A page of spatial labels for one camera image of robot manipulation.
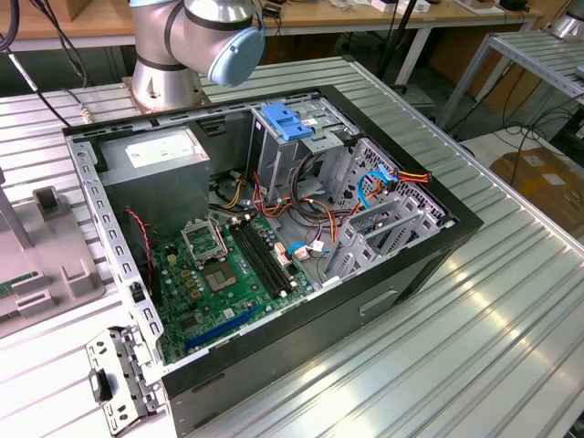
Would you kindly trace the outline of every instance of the metal shelf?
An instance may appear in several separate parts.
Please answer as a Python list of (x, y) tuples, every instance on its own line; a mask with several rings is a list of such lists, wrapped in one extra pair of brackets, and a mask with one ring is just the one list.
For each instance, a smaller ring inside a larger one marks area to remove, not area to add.
[[(504, 57), (530, 71), (549, 85), (565, 93), (570, 98), (578, 98), (584, 103), (584, 79), (575, 74), (578, 66), (584, 65), (584, 42), (567, 43), (539, 30), (534, 32), (509, 32), (487, 35), (478, 48), (471, 63), (454, 89), (438, 119), (438, 126), (445, 128), (452, 117), (460, 99), (470, 86), (476, 73), (480, 70), (489, 49), (501, 53)], [(505, 61), (495, 69), (494, 77), (488, 81), (493, 86), (506, 65)]]

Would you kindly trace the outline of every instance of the open computer tower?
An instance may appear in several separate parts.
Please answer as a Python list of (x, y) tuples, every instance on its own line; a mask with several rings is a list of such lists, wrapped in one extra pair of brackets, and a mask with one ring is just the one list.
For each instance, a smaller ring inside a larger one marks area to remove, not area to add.
[(133, 318), (87, 345), (112, 435), (185, 436), (420, 290), (482, 222), (332, 87), (66, 129)]

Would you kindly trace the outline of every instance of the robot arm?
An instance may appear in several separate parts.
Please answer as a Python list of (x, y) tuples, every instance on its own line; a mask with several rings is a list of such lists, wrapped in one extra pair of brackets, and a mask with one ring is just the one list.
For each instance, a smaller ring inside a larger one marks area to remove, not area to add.
[(134, 98), (153, 110), (197, 103), (200, 73), (219, 85), (241, 84), (264, 51), (251, 0), (130, 0), (138, 61)]
[(581, 41), (584, 37), (584, 0), (574, 0), (548, 32), (565, 41)]

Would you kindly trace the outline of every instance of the slotted aluminum surface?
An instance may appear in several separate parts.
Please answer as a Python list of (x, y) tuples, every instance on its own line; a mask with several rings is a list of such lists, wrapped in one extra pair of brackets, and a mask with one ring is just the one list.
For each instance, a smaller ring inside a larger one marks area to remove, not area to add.
[[(334, 84), (472, 208), (485, 226), (424, 291), (197, 430), (195, 437), (561, 436), (584, 408), (584, 250), (357, 64), (259, 68), (214, 101)], [(135, 114), (118, 85), (78, 90), (97, 120)], [(73, 100), (47, 93), (73, 123)], [(59, 126), (35, 97), (0, 99), (0, 166), (15, 203), (47, 184), (73, 203), (108, 284), (99, 301), (0, 339), (6, 436), (108, 436), (84, 344), (128, 322)], [(173, 436), (169, 416), (128, 434)]]
[(584, 93), (584, 79), (575, 73), (584, 65), (584, 42), (568, 43), (535, 31), (498, 34), (491, 37), (490, 45), (568, 96)]

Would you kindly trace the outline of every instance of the workbench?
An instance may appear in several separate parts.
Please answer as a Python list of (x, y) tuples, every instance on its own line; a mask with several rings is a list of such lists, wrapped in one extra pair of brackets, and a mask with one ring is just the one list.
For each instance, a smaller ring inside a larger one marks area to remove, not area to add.
[[(485, 225), (420, 293), (192, 436), (563, 436), (584, 409), (584, 247), (355, 62), (264, 66), (234, 89), (203, 80), (215, 102), (322, 84), (335, 85)], [(97, 121), (138, 112), (122, 85), (75, 92)], [(83, 122), (70, 96), (47, 97), (69, 122)], [(128, 312), (59, 122), (22, 96), (0, 99), (0, 126), (9, 199), (54, 185), (107, 285), (99, 300), (0, 339), (0, 430), (107, 437), (84, 345), (128, 324)], [(127, 436), (172, 437), (172, 419), (156, 416)]]
[[(265, 3), (255, 0), (258, 5)], [(454, 0), (443, 0), (432, 5), (427, 13), (412, 14), (406, 28), (417, 29), (407, 58), (397, 77), (397, 84), (405, 84), (416, 65), (422, 49), (432, 32), (438, 27), (491, 26), (520, 24), (529, 30), (541, 13), (531, 9), (528, 13), (507, 11), (498, 16), (479, 16), (458, 5)], [(277, 29), (274, 19), (266, 18), (266, 34), (279, 35), (328, 34), (388, 30), (392, 13), (382, 13), (369, 5), (356, 5), (351, 10), (341, 10), (329, 0), (315, 4), (288, 2), (282, 5), (282, 26)], [(401, 22), (396, 14), (393, 28)], [(62, 22), (63, 31), (76, 47), (129, 46), (134, 44), (134, 25), (130, 7), (122, 0), (92, 0), (72, 22)], [(8, 12), (0, 11), (0, 32), (8, 29)], [(12, 50), (45, 50), (60, 48), (53, 27), (41, 16), (22, 15), (20, 31)]]

